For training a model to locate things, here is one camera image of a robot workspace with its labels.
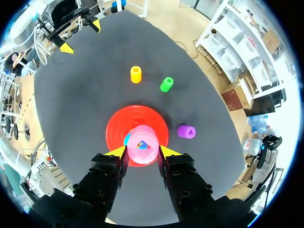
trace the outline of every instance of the red plate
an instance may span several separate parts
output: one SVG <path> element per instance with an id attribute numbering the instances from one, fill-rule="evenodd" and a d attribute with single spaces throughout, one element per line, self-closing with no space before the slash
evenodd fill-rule
<path id="1" fill-rule="evenodd" d="M 169 131 L 162 116 L 149 107 L 131 105 L 117 111 L 108 122 L 105 130 L 105 141 L 109 151 L 123 146 L 125 136 L 131 129 L 139 125 L 148 125 L 153 128 L 159 144 L 168 146 Z M 156 161 L 157 158 L 148 164 L 138 164 L 129 159 L 129 166 L 143 167 Z"/>

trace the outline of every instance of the black table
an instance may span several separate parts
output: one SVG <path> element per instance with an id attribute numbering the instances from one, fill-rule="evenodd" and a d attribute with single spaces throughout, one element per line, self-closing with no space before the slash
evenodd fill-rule
<path id="1" fill-rule="evenodd" d="M 105 128 L 127 105 L 157 110 L 170 131 L 168 147 L 189 153 L 213 197 L 223 196 L 244 168 L 240 142 L 227 109 L 186 52 L 145 20 L 127 11 L 105 17 L 97 34 L 89 27 L 68 43 L 75 54 L 56 50 L 35 76 L 35 99 L 42 132 L 62 171 L 81 181 L 97 153 L 108 152 Z M 130 81 L 132 66 L 142 82 Z M 159 89 L 171 76 L 170 92 Z M 177 136 L 180 124 L 196 128 L 194 139 Z M 109 219 L 124 225 L 178 221 L 157 164 L 129 167 Z"/>

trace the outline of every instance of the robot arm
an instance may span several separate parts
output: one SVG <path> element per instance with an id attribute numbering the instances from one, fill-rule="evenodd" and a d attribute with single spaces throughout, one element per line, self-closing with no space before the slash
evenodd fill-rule
<path id="1" fill-rule="evenodd" d="M 22 177 L 26 177 L 31 169 L 31 161 L 17 151 L 0 131 L 0 153 L 4 160 Z"/>
<path id="2" fill-rule="evenodd" d="M 88 174 L 73 185 L 74 197 L 55 189 L 51 197 L 39 199 L 29 215 L 45 227 L 112 227 L 105 218 L 123 182 L 128 160 L 126 146 L 97 154 Z M 193 223 L 191 227 L 244 227 L 255 218 L 250 206 L 241 200 L 226 196 L 214 200 L 212 186 L 196 172 L 190 155 L 160 146 L 157 162 L 180 221 L 174 227 L 185 227 L 184 222 Z"/>

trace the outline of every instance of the shelf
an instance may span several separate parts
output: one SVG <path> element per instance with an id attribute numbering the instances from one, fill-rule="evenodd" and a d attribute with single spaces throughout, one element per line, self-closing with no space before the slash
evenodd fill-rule
<path id="1" fill-rule="evenodd" d="M 236 19 L 234 20 L 236 23 L 240 25 L 240 29 L 248 36 L 250 36 L 253 41 L 256 44 L 257 51 L 261 58 L 270 66 L 272 66 L 274 69 L 276 67 L 275 61 L 272 57 L 272 55 L 269 53 L 267 47 L 265 46 L 262 38 L 260 37 L 258 31 L 252 27 L 248 21 L 239 13 L 237 12 L 232 6 L 229 4 L 226 5 L 226 8 L 230 10 L 235 16 Z M 275 72 L 278 80 L 280 83 L 282 83 L 283 79 L 279 72 Z"/>
<path id="2" fill-rule="evenodd" d="M 246 60 L 246 57 L 244 56 L 243 52 L 240 51 L 240 48 L 238 47 L 238 45 L 235 43 L 235 41 L 233 41 L 231 38 L 229 38 L 228 36 L 225 35 L 225 33 L 221 29 L 221 26 L 218 26 L 218 24 L 214 24 L 214 28 L 217 30 L 217 32 L 219 32 L 222 35 L 222 37 L 230 44 L 230 46 L 236 51 L 236 53 L 242 59 L 246 68 L 248 69 L 248 71 L 252 75 L 253 80 L 254 80 L 254 82 L 257 86 L 258 91 L 261 93 L 262 92 L 261 87 L 265 86 L 265 85 L 259 85 L 259 83 L 256 80 L 256 76 L 253 74 L 253 68 L 252 68 L 250 62 L 248 60 Z M 268 85 L 272 85 L 270 77 L 269 77 L 269 84 Z"/>
<path id="3" fill-rule="evenodd" d="M 209 54 L 211 54 L 217 64 L 222 68 L 229 81 L 231 83 L 234 83 L 235 79 L 237 78 L 237 75 L 232 74 L 231 70 L 227 70 L 225 65 L 221 64 L 220 55 L 218 53 L 214 53 L 214 51 L 208 46 L 206 41 L 203 40 L 201 45 L 209 52 Z"/>

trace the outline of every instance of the machine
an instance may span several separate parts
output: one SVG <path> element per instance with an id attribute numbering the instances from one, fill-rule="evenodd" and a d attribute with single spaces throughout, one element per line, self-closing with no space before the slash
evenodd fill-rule
<path id="1" fill-rule="evenodd" d="M 39 51 L 43 53 L 45 61 L 42 63 L 46 62 L 44 52 L 47 54 L 50 52 L 43 47 L 41 42 L 37 41 L 36 36 L 39 29 L 61 51 L 73 53 L 72 48 L 59 37 L 59 34 L 76 18 L 82 18 L 96 32 L 101 30 L 99 20 L 91 14 L 90 9 L 80 7 L 75 0 L 33 1 L 31 5 L 21 11 L 20 16 L 9 26 L 0 47 L 0 57 L 34 47 L 40 60 L 42 58 Z"/>
<path id="2" fill-rule="evenodd" d="M 34 149 L 33 157 L 42 143 Z M 8 165 L 23 177 L 21 189 L 33 204 L 29 215 L 41 223 L 40 227 L 112 226 L 105 223 L 105 218 L 126 175 L 127 146 L 97 154 L 92 159 L 92 168 L 80 183 L 65 188 L 56 179 L 54 168 L 47 166 L 47 156 L 41 156 L 36 162 L 27 159 L 2 133 L 0 151 Z M 187 153 L 160 146 L 157 162 L 180 221 L 173 224 L 175 227 L 182 227 L 185 222 L 204 227 L 234 224 L 245 227 L 255 218 L 250 205 L 241 200 L 230 200 L 226 196 L 214 200 L 212 186 L 197 173 L 194 160 Z"/>
<path id="3" fill-rule="evenodd" d="M 97 154 L 87 175 L 73 185 L 73 197 L 55 189 L 52 196 L 45 195 L 34 204 L 30 217 L 40 227 L 112 227 L 105 218 L 126 175 L 128 161 L 127 146 Z M 157 162 L 180 221 L 168 226 L 247 227 L 255 218 L 250 206 L 241 200 L 226 196 L 214 200 L 212 186 L 197 173 L 187 153 L 160 146 Z"/>
<path id="4" fill-rule="evenodd" d="M 37 150 L 41 141 L 34 149 L 32 157 L 28 159 L 17 151 L 7 140 L 3 132 L 0 132 L 0 152 L 5 162 L 22 177 L 20 187 L 24 194 L 28 195 L 31 203 L 44 195 L 52 195 L 54 188 L 72 195 L 72 186 L 62 175 L 56 166 L 48 167 L 49 156 L 42 155 L 36 160 Z"/>

